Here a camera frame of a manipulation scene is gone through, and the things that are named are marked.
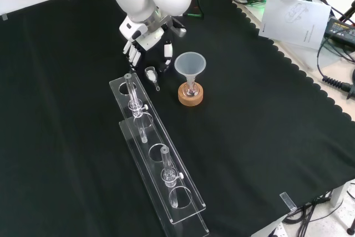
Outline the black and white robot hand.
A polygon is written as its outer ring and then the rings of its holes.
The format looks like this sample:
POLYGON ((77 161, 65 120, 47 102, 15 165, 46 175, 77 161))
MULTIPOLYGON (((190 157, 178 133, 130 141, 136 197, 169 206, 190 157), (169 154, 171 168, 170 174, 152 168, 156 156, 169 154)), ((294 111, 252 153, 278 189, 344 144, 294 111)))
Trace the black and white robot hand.
POLYGON ((123 55, 129 62, 130 69, 136 71, 145 53, 156 46, 162 39, 166 29, 172 24, 172 17, 166 16, 161 26, 152 32, 143 22, 134 22, 126 16, 119 30, 126 39, 123 47, 123 55))

